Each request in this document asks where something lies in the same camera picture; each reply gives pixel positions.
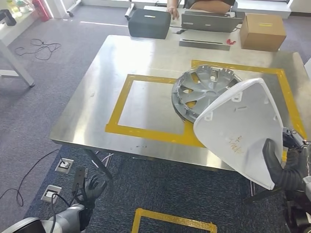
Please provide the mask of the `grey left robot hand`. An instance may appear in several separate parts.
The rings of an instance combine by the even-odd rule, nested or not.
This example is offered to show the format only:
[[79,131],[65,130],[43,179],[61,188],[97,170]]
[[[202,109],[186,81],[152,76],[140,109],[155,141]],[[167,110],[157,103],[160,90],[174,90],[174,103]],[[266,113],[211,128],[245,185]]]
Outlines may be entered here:
[[107,183],[103,181],[100,183],[97,175],[92,175],[88,179],[82,189],[82,197],[79,204],[84,206],[84,210],[79,213],[80,231],[83,232],[89,225],[95,202],[106,188]]

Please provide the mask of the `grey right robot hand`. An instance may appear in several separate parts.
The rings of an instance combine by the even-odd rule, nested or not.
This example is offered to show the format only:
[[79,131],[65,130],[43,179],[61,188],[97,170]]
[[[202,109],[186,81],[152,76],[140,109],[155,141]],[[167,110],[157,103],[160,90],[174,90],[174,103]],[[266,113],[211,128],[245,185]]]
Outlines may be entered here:
[[287,148],[286,163],[282,167],[275,154],[276,143],[266,139],[263,147],[264,161],[272,181],[287,191],[304,189],[303,178],[309,175],[311,142],[295,130],[283,129],[283,146]]

